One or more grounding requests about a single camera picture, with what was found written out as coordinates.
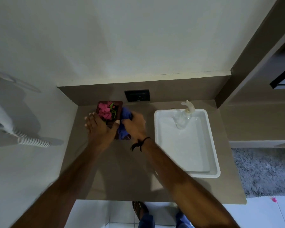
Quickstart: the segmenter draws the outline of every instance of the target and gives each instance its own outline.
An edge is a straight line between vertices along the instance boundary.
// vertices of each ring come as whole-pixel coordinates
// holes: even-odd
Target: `foot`
[[[145,213],[149,213],[147,206],[143,202],[133,202],[133,209],[139,220],[142,219]]]

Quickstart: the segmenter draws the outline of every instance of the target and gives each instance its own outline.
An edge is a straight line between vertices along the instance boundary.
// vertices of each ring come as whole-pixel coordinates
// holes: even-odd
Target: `gray rug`
[[[247,198],[285,195],[285,148],[235,148]]]

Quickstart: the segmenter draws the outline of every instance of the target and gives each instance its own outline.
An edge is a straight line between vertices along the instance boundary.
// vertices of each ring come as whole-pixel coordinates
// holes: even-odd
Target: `person's right arm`
[[[133,120],[123,120],[127,132],[136,142],[147,137],[143,115],[132,112]],[[224,206],[201,184],[190,177],[152,139],[146,139],[142,152],[157,172],[172,199],[190,220],[199,227],[239,227]]]

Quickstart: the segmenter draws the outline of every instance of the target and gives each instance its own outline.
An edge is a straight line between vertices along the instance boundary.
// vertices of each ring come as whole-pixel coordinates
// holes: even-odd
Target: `person's left hand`
[[[114,140],[120,121],[116,120],[110,129],[96,113],[90,113],[89,116],[84,119],[86,119],[84,126],[88,132],[89,145],[99,151],[104,151]]]

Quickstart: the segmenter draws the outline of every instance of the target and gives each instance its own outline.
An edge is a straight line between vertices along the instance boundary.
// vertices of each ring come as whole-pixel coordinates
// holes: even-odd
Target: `pants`
[[[176,216],[176,228],[194,228],[187,217],[179,211]],[[141,218],[138,228],[155,228],[153,215],[145,213]]]

